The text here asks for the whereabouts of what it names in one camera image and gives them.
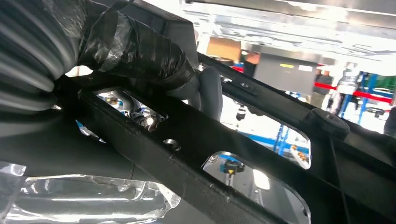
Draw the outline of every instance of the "plastic wrap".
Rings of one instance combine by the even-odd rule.
[[[67,36],[80,37],[78,65],[130,78],[165,90],[176,89],[195,74],[185,53],[150,27],[87,0],[43,0]]]
[[[150,223],[180,197],[162,184],[90,175],[23,177],[0,163],[0,223]]]

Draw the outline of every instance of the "gray machine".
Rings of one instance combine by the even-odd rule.
[[[311,95],[316,63],[261,53],[254,78],[279,90]]]

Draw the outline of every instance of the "orange box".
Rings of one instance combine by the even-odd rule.
[[[240,41],[233,41],[226,38],[211,37],[206,51],[208,56],[217,56],[239,62]]]

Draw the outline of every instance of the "red barrier tape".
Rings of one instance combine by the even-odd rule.
[[[315,83],[315,86],[316,87],[320,87],[320,88],[330,89],[330,90],[337,90],[336,86],[331,86],[331,85],[327,85],[327,84],[323,84],[323,83]],[[355,91],[354,92],[354,96],[364,97],[364,98],[373,99],[373,100],[378,100],[378,101],[389,103],[389,104],[392,103],[392,99],[391,98],[373,96],[373,95],[371,95],[369,93],[361,92],[361,91]]]

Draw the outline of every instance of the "black wire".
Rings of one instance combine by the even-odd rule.
[[[342,202],[344,205],[344,209],[345,209],[345,216],[346,216],[346,220],[347,223],[351,223],[351,218],[349,216],[349,209],[348,209],[348,205],[347,205],[347,200],[345,199],[345,194],[344,194],[344,187],[343,187],[343,183],[341,181],[340,175],[339,175],[339,170],[338,170],[338,166],[337,166],[337,159],[336,159],[336,154],[335,154],[335,150],[334,150],[334,143],[333,143],[333,139],[331,136],[329,136],[329,141],[330,141],[330,149],[332,151],[332,156],[333,156],[333,165],[334,165],[334,169],[336,172],[336,178],[338,180],[338,185],[339,185],[339,189],[341,192],[341,197],[342,197]]]

